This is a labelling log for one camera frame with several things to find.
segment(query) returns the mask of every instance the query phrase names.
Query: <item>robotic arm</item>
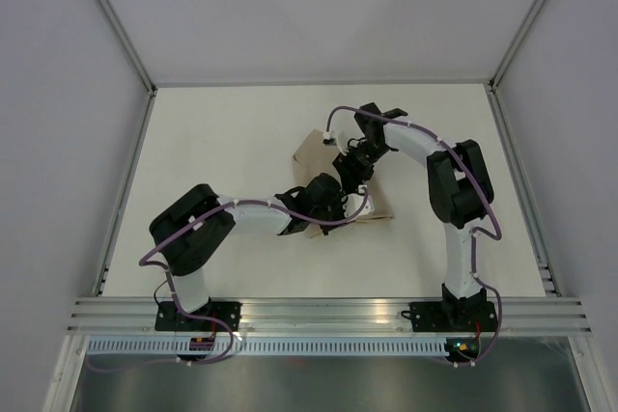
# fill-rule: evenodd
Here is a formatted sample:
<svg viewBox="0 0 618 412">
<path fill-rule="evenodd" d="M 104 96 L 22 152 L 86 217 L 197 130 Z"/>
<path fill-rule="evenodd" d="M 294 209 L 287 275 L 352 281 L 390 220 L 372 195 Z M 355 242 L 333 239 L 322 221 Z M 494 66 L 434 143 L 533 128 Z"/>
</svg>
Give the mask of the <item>robotic arm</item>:
<svg viewBox="0 0 618 412">
<path fill-rule="evenodd" d="M 478 319 L 479 311 L 487 312 L 487 305 L 492 306 L 471 267 L 473 233 L 487 212 L 470 180 L 457 174 L 460 163 L 431 132 L 415 129 L 417 126 L 400 109 L 381 113 L 375 103 L 369 103 L 353 110 L 364 138 L 333 161 L 339 180 L 322 173 L 305 187 L 264 200 L 217 195 L 208 185 L 200 184 L 155 218 L 150 233 L 160 246 L 195 218 L 212 212 L 203 223 L 195 224 L 161 250 L 178 299 L 187 312 L 203 313 L 210 304 L 201 268 L 228 234 L 288 235 L 304 231 L 310 222 L 318 223 L 328 234 L 348 224 L 372 210 L 364 183 L 372 177 L 374 165 L 390 151 L 400 151 L 428 170 L 431 205 L 444 224 L 446 236 L 447 272 L 440 309 L 447 325 L 453 331 L 462 331 L 469 328 L 466 325 L 472 315 Z M 336 139 L 326 132 L 324 142 L 335 144 Z M 492 185 L 478 144 L 468 140 L 457 144 L 454 152 L 491 203 Z"/>
</svg>

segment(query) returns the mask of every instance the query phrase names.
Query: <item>white wall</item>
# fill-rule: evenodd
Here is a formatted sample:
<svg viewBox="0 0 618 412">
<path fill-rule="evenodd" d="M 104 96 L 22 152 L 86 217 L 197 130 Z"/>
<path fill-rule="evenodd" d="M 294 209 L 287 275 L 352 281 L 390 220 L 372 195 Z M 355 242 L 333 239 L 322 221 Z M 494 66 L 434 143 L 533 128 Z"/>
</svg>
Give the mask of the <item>white wall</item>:
<svg viewBox="0 0 618 412">
<path fill-rule="evenodd" d="M 0 0 L 0 408 L 41 410 L 146 93 L 92 0 Z"/>
<path fill-rule="evenodd" d="M 550 0 L 502 86 L 564 290 L 618 386 L 618 0 Z"/>
<path fill-rule="evenodd" d="M 111 0 L 158 85 L 489 78 L 532 0 Z"/>
</svg>

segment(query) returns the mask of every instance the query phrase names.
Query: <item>metal frame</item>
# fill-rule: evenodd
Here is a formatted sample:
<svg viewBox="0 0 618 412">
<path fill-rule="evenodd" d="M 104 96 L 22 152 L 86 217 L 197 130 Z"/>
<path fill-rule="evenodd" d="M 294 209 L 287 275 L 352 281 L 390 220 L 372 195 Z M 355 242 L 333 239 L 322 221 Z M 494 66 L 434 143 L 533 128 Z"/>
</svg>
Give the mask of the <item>metal frame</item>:
<svg viewBox="0 0 618 412">
<path fill-rule="evenodd" d="M 105 20 L 114 32 L 120 47 L 149 92 L 149 101 L 144 110 L 140 129 L 135 139 L 131 159 L 126 168 L 123 188 L 116 212 L 106 235 L 101 271 L 94 294 L 99 294 L 104 284 L 107 266 L 115 246 L 116 238 L 130 185 L 135 173 L 139 153 L 144 141 L 149 118 L 155 99 L 156 86 L 142 64 L 125 28 L 109 0 L 95 0 Z M 561 296 L 555 284 L 554 273 L 549 261 L 548 245 L 528 186 L 525 172 L 517 153 L 515 141 L 504 112 L 498 85 L 508 72 L 521 45 L 533 27 L 548 0 L 534 0 L 514 38 L 511 40 L 492 79 L 485 84 L 503 150 L 518 193 L 520 207 L 540 273 L 548 296 L 541 298 L 504 298 L 503 328 L 501 337 L 569 337 L 577 371 L 581 378 L 591 410 L 612 409 L 610 389 L 604 385 L 604 372 L 595 360 L 594 346 L 588 320 L 581 302 L 577 298 Z M 427 83 L 410 80 L 406 83 Z M 439 81 L 453 83 L 462 81 Z M 225 83 L 229 85 L 261 85 L 266 83 Z M 317 82 L 286 82 L 280 85 L 318 84 Z M 326 82 L 325 84 L 358 84 L 357 82 Z M 416 334 L 411 331 L 409 321 L 400 316 L 410 300 L 402 298 L 385 299 L 241 299 L 243 305 L 239 332 L 251 340 L 270 342 L 289 340 L 366 340 L 367 343 L 386 340 L 387 343 L 423 343 L 435 341 L 436 337 L 469 334 Z M 150 298 L 79 298 L 72 309 L 68 322 L 67 336 L 54 377 L 45 401 L 44 410 L 69 410 L 77 385 L 84 355 L 90 339 L 96 341 L 140 340 L 161 342 L 170 338 L 169 333 L 154 331 L 157 307 Z M 260 347 L 255 352 L 262 352 Z"/>
</svg>

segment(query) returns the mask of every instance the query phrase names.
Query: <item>white backdrop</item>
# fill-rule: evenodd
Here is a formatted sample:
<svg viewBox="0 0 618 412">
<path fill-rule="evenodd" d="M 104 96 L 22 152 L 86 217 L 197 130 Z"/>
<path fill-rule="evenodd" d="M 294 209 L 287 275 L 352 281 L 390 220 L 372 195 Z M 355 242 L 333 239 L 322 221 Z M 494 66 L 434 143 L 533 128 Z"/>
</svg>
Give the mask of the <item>white backdrop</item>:
<svg viewBox="0 0 618 412">
<path fill-rule="evenodd" d="M 155 84 L 489 78 L 532 0 L 111 0 Z"/>
<path fill-rule="evenodd" d="M 456 142 L 482 147 L 504 239 L 479 240 L 480 272 L 504 295 L 545 295 L 483 86 L 380 85 L 160 89 L 105 284 L 106 296 L 151 296 L 159 269 L 137 262 L 153 247 L 152 220 L 197 183 L 219 194 L 263 198 L 294 186 L 292 154 L 338 104 L 401 107 Z M 351 113 L 335 122 L 354 128 Z M 231 235 L 205 265 L 220 297 L 440 296 L 442 224 L 427 173 L 400 153 L 376 167 L 396 219 L 330 236 Z"/>
</svg>

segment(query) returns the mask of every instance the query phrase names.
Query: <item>white tabletop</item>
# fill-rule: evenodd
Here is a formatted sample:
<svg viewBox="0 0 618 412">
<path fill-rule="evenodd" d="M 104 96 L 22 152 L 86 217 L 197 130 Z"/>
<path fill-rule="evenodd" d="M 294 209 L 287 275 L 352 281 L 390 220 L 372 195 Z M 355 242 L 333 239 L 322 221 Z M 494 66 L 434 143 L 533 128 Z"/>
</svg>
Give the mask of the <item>white tabletop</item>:
<svg viewBox="0 0 618 412">
<path fill-rule="evenodd" d="M 159 89 L 103 294 L 152 295 L 162 272 L 137 265 L 154 246 L 148 226 L 192 186 L 208 183 L 218 194 L 244 198 L 284 192 L 295 185 L 292 154 L 312 129 L 323 130 L 330 109 L 371 101 L 382 111 L 408 111 L 446 140 L 481 145 L 504 238 L 479 239 L 480 273 L 504 296 L 545 295 L 480 84 Z M 335 123 L 359 134 L 349 112 Z M 440 296 L 444 230 L 429 204 L 427 173 L 405 155 L 388 153 L 376 175 L 394 220 L 316 238 L 230 235 L 204 266 L 210 295 Z"/>
</svg>

